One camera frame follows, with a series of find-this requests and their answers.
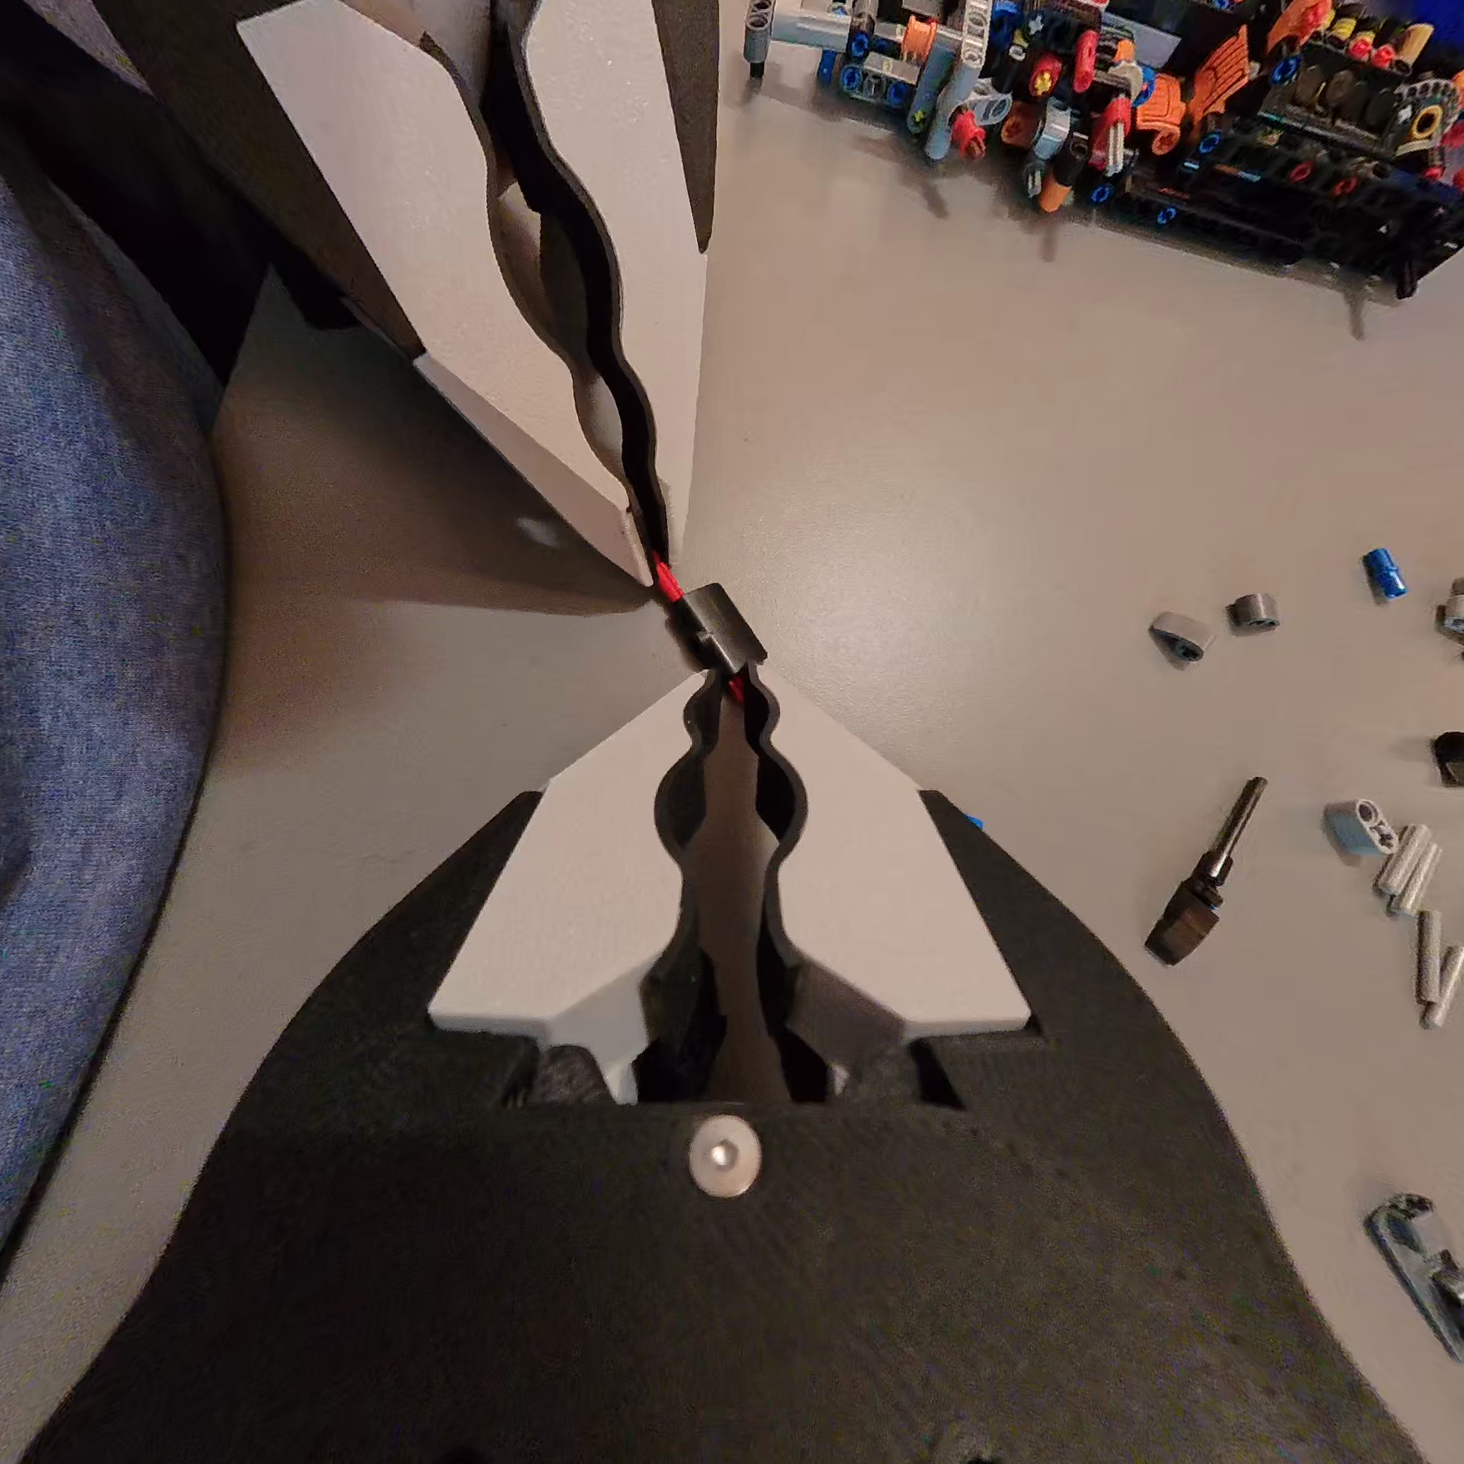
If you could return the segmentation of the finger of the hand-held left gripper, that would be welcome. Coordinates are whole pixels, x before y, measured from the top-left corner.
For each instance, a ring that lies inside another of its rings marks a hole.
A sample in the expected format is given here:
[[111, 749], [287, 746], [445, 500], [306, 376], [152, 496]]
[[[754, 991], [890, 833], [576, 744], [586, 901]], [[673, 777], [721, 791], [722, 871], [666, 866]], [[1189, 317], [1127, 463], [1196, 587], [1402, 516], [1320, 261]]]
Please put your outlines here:
[[544, 1], [525, 59], [550, 141], [588, 190], [616, 254], [619, 340], [646, 388], [677, 561], [691, 509], [703, 380], [700, 247], [651, 1]]
[[632, 489], [576, 406], [571, 364], [524, 310], [496, 235], [496, 171], [452, 64], [353, 5], [236, 26], [421, 340], [417, 373], [595, 550], [653, 582]]

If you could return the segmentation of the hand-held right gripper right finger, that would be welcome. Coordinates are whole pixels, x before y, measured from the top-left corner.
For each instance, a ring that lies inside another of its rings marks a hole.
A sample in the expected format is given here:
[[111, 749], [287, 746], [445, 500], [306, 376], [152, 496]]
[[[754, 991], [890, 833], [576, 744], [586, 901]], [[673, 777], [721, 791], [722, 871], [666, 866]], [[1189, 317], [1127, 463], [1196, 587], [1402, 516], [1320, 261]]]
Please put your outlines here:
[[782, 1042], [858, 1070], [933, 1037], [1015, 1033], [1032, 1007], [923, 789], [782, 672], [748, 672], [757, 814], [775, 838], [761, 984]]

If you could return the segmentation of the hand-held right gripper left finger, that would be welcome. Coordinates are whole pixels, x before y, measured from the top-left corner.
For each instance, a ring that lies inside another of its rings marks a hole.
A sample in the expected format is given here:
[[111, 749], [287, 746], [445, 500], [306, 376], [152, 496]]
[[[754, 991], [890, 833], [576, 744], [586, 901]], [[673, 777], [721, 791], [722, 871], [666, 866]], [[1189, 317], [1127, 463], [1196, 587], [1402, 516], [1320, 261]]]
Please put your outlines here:
[[429, 1002], [442, 1031], [588, 1051], [616, 1099], [639, 1098], [654, 1042], [644, 997], [684, 916], [687, 835], [658, 796], [693, 754], [717, 676], [689, 676], [550, 779]]

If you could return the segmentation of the black lego connector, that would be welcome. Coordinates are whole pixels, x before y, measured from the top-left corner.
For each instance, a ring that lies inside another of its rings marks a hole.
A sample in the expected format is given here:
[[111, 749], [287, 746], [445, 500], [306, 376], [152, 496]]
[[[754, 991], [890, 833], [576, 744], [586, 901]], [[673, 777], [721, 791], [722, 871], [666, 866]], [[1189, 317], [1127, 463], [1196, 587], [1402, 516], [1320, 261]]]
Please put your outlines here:
[[764, 643], [717, 580], [684, 591], [672, 603], [672, 622], [701, 664], [729, 681], [768, 659]]

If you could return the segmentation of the black lego shaft piece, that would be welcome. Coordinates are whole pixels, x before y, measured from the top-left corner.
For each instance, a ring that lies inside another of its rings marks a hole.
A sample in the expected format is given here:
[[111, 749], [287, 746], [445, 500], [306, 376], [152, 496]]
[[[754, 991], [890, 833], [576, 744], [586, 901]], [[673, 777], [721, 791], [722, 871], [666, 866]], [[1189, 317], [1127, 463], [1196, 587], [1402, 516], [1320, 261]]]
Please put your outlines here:
[[1245, 782], [1219, 835], [1168, 899], [1146, 941], [1149, 953], [1163, 964], [1181, 964], [1215, 929], [1236, 847], [1268, 787], [1270, 779], [1264, 775]]

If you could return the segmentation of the partly built lego vehicle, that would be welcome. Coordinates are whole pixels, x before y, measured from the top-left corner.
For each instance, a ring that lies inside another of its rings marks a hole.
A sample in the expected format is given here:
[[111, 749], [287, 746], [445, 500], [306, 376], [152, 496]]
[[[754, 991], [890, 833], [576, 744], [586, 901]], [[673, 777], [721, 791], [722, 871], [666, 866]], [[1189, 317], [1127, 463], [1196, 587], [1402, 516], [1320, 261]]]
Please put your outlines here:
[[818, 82], [935, 165], [1006, 150], [1076, 205], [1409, 299], [1461, 256], [1461, 3], [754, 1], [745, 62]]

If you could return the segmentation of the light grey two-hole connector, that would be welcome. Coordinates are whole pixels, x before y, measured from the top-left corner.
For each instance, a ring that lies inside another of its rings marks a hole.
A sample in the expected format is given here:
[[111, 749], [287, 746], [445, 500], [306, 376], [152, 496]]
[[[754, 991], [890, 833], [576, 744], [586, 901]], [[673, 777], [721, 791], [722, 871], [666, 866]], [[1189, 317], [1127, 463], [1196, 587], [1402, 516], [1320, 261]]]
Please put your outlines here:
[[1327, 803], [1324, 821], [1346, 854], [1388, 857], [1398, 850], [1398, 831], [1374, 800], [1334, 800]]

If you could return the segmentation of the grey angled connector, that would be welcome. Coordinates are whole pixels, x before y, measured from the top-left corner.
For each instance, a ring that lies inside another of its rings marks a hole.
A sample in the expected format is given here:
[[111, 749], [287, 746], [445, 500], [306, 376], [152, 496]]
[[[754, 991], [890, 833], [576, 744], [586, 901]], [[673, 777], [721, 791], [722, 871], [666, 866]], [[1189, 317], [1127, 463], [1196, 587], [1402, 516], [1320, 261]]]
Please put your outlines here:
[[1433, 1199], [1393, 1194], [1365, 1218], [1365, 1230], [1447, 1354], [1463, 1363], [1463, 1267], [1437, 1225]]

